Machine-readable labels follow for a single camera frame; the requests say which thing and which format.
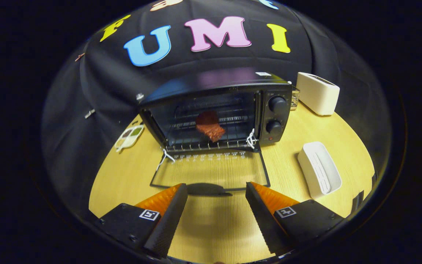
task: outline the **food on rack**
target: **food on rack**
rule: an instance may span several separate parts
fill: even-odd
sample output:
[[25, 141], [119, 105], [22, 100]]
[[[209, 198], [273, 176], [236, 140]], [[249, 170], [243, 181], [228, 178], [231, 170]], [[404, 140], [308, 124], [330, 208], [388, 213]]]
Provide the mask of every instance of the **food on rack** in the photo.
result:
[[218, 114], [215, 111], [202, 112], [196, 118], [196, 129], [207, 135], [212, 142], [217, 142], [226, 133], [219, 125]]

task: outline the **letter m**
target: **letter m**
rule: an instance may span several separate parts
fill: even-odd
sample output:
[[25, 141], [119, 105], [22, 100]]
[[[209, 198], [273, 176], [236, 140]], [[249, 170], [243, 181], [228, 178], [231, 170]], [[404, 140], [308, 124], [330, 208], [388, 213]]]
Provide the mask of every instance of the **letter m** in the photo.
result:
[[227, 16], [222, 20], [218, 28], [203, 18], [186, 22], [185, 26], [191, 28], [195, 41], [191, 50], [193, 52], [200, 52], [211, 48], [211, 44], [206, 42], [205, 36], [217, 47], [221, 47], [224, 44], [226, 35], [229, 35], [229, 40], [226, 42], [229, 47], [248, 47], [252, 45], [252, 42], [245, 35], [243, 28], [244, 21], [245, 19], [243, 17]]

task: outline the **letter u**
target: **letter u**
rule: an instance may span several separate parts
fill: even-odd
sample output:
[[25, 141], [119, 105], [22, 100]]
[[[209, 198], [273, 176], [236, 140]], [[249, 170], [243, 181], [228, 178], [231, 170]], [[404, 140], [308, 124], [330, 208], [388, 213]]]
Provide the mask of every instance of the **letter u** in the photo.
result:
[[167, 32], [169, 29], [170, 25], [167, 25], [151, 31], [151, 35], [156, 36], [159, 44], [159, 49], [152, 54], [146, 54], [144, 51], [144, 47], [142, 46], [142, 40], [145, 38], [144, 35], [135, 37], [125, 43], [123, 48], [128, 50], [128, 56], [131, 63], [138, 67], [144, 67], [152, 65], [167, 56], [171, 48], [169, 33]]

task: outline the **toaster oven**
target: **toaster oven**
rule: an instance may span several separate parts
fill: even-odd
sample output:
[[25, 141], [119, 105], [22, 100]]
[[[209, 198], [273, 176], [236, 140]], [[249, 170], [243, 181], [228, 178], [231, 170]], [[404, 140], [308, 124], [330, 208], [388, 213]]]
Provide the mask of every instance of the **toaster oven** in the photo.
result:
[[[278, 142], [288, 125], [293, 86], [251, 67], [213, 70], [166, 82], [139, 103], [144, 124], [167, 152], [248, 149]], [[199, 131], [202, 113], [217, 116], [218, 139]]]

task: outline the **wooden table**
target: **wooden table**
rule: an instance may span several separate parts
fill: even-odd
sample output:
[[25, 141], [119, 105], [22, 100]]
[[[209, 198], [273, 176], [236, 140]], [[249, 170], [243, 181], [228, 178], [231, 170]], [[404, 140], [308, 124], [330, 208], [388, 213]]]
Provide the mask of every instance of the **wooden table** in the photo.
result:
[[[262, 147], [271, 189], [300, 202], [311, 199], [297, 154], [305, 143], [322, 142], [343, 184], [317, 201], [342, 217], [348, 216], [353, 198], [362, 190], [366, 197], [372, 187], [374, 166], [364, 144], [336, 113], [320, 117], [303, 103], [290, 113], [288, 124], [280, 142]], [[162, 154], [146, 128], [136, 144], [121, 154], [112, 147], [92, 186], [89, 210], [102, 217], [122, 202], [134, 205], [164, 190], [149, 185]], [[232, 193], [231, 197], [188, 197], [169, 249], [171, 257], [234, 264], [274, 256], [266, 247], [245, 192]]]

